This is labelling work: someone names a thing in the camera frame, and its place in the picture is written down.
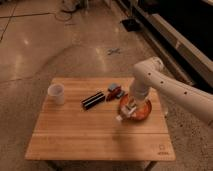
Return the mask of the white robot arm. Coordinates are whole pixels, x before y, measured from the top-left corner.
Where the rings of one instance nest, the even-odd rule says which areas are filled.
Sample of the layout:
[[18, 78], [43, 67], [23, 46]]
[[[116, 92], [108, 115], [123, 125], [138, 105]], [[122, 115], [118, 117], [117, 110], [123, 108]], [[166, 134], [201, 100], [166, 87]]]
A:
[[137, 100], [144, 100], [149, 89], [154, 88], [213, 128], [213, 94], [171, 79], [161, 73], [163, 68], [164, 64], [158, 57], [136, 63], [130, 94]]

